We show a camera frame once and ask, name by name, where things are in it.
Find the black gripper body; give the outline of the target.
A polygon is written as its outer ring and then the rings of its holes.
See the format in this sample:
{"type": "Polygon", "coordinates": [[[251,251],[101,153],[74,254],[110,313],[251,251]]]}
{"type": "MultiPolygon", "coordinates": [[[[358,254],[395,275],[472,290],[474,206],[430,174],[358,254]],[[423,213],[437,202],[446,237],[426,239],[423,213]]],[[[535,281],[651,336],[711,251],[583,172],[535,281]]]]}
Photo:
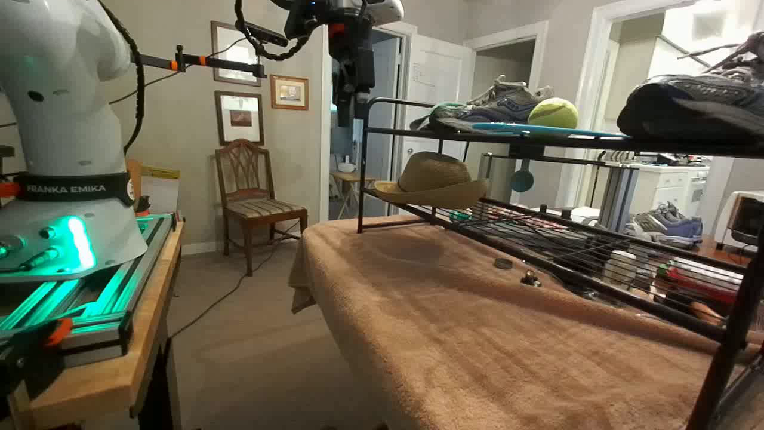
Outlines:
{"type": "Polygon", "coordinates": [[[353,101],[374,85],[374,54],[369,43],[371,24],[368,20],[343,20],[329,26],[332,101],[335,120],[346,126],[353,116],[353,101]]]}

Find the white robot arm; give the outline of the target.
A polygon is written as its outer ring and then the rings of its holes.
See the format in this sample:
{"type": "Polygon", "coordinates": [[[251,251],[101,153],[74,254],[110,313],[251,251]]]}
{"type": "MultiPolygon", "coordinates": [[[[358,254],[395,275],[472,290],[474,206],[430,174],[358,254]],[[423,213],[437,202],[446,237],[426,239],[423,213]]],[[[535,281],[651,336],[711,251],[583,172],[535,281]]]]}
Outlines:
{"type": "MultiPolygon", "coordinates": [[[[374,85],[369,30],[402,16],[401,0],[271,0],[287,12],[278,33],[236,16],[251,61],[184,51],[165,61],[259,77],[269,59],[296,54],[318,26],[341,64],[341,103],[374,85]]],[[[0,208],[0,281],[79,280],[147,251],[134,214],[123,132],[100,85],[143,72],[128,30],[100,0],[0,0],[0,89],[16,120],[25,169],[7,182],[0,208]]]]}

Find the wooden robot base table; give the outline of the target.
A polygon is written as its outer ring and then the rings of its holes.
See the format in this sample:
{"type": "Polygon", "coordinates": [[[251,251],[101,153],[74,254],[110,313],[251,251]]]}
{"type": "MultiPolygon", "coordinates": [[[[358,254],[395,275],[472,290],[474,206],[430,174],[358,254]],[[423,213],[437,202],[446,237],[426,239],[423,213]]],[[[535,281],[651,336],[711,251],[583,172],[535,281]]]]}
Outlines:
{"type": "Polygon", "coordinates": [[[138,227],[147,254],[134,263],[2,294],[2,407],[13,427],[174,427],[167,307],[184,220],[147,214],[138,227]]]}

